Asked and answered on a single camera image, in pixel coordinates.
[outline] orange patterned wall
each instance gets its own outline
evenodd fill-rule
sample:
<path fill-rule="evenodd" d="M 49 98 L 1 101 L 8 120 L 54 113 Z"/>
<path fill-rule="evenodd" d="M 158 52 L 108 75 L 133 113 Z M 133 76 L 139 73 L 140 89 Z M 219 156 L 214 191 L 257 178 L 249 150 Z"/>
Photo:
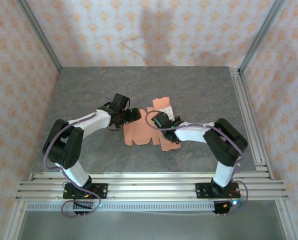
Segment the orange patterned wall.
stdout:
<path fill-rule="evenodd" d="M 64 67 L 239 67 L 274 0 L 28 0 Z"/>
<path fill-rule="evenodd" d="M 246 81 L 274 175 L 286 180 L 298 222 L 298 0 L 285 3 Z"/>
<path fill-rule="evenodd" d="M 28 178 L 58 73 L 15 0 L 0 0 L 0 239 Z"/>

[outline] black mounting plate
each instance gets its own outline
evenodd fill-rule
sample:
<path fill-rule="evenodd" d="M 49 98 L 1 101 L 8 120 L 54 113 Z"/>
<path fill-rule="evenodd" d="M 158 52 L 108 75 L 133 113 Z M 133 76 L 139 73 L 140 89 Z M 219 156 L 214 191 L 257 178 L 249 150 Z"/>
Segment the black mounting plate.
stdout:
<path fill-rule="evenodd" d="M 227 185 L 227 191 L 219 196 L 212 191 L 212 184 L 210 182 L 199 182 L 195 184 L 195 193 L 197 199 L 238 199 L 240 198 L 239 185 L 236 182 L 230 182 Z"/>
<path fill-rule="evenodd" d="M 101 199 L 107 198 L 108 184 L 107 183 L 91 183 L 91 191 L 97 194 Z M 96 199 L 94 195 L 82 192 L 76 189 L 71 183 L 66 183 L 64 186 L 65 191 L 63 191 L 63 199 Z"/>

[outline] gray table surface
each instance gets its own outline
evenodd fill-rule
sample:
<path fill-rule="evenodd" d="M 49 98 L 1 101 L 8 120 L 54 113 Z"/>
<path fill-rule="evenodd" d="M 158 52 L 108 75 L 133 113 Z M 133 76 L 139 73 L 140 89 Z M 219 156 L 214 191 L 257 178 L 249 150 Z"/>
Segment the gray table surface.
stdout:
<path fill-rule="evenodd" d="M 65 67 L 55 89 L 32 172 L 45 172 L 42 148 L 57 119 L 81 118 L 107 102 L 96 94 L 85 95 L 81 100 L 81 95 L 88 91 L 100 91 L 110 98 L 120 93 L 130 98 L 131 108 L 139 109 L 152 107 L 153 99 L 170 97 L 174 115 L 182 120 L 209 123 L 225 118 L 247 138 L 228 67 Z M 160 145 L 151 142 L 128 146 L 123 130 L 107 129 L 98 130 L 84 139 L 79 161 L 89 173 L 214 172 L 217 166 L 217 160 L 206 144 L 182 142 L 181 148 L 170 151 L 162 151 Z M 237 171 L 254 170 L 248 147 Z"/>

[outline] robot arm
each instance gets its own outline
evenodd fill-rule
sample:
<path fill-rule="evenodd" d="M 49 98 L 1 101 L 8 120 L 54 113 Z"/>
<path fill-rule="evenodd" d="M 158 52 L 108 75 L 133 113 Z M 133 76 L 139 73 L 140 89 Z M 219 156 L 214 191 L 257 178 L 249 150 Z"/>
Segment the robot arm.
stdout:
<path fill-rule="evenodd" d="M 138 108 L 126 109 L 130 99 L 121 94 L 116 94 L 112 102 L 107 102 L 97 111 L 92 112 L 79 119 L 64 121 L 58 119 L 43 146 L 42 153 L 45 155 L 47 148 L 50 146 L 55 136 L 66 126 L 76 123 L 65 130 L 54 142 L 48 159 L 56 166 L 62 168 L 69 179 L 77 186 L 86 190 L 92 191 L 92 179 L 82 168 L 79 162 L 82 141 L 88 135 L 111 125 L 121 128 L 123 124 L 129 124 L 141 118 L 141 113 Z M 84 192 L 76 189 L 76 187 L 68 183 L 65 186 L 67 194 L 72 199 L 81 199 L 86 195 Z"/>
<path fill-rule="evenodd" d="M 207 144 L 218 160 L 211 180 L 211 191 L 215 197 L 222 197 L 228 192 L 227 188 L 231 182 L 236 161 L 241 157 L 248 143 L 227 120 L 220 118 L 216 122 L 192 124 L 181 121 L 180 117 L 176 117 L 173 121 L 163 111 L 151 120 L 162 130 L 163 136 L 171 142 L 195 141 Z M 223 140 L 220 133 L 227 136 L 240 152 L 228 140 Z"/>

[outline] enclosure wall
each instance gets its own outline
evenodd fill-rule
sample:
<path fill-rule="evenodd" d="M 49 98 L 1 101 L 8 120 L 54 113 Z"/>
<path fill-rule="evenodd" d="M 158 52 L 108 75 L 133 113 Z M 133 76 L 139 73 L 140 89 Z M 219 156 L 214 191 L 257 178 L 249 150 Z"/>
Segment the enclosure wall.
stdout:
<path fill-rule="evenodd" d="M 285 3 L 245 75 L 277 179 L 298 223 L 298 0 Z"/>
<path fill-rule="evenodd" d="M 28 0 L 63 67 L 239 67 L 273 0 Z"/>
<path fill-rule="evenodd" d="M 0 0 L 0 239 L 30 173 L 58 74 L 15 0 Z"/>

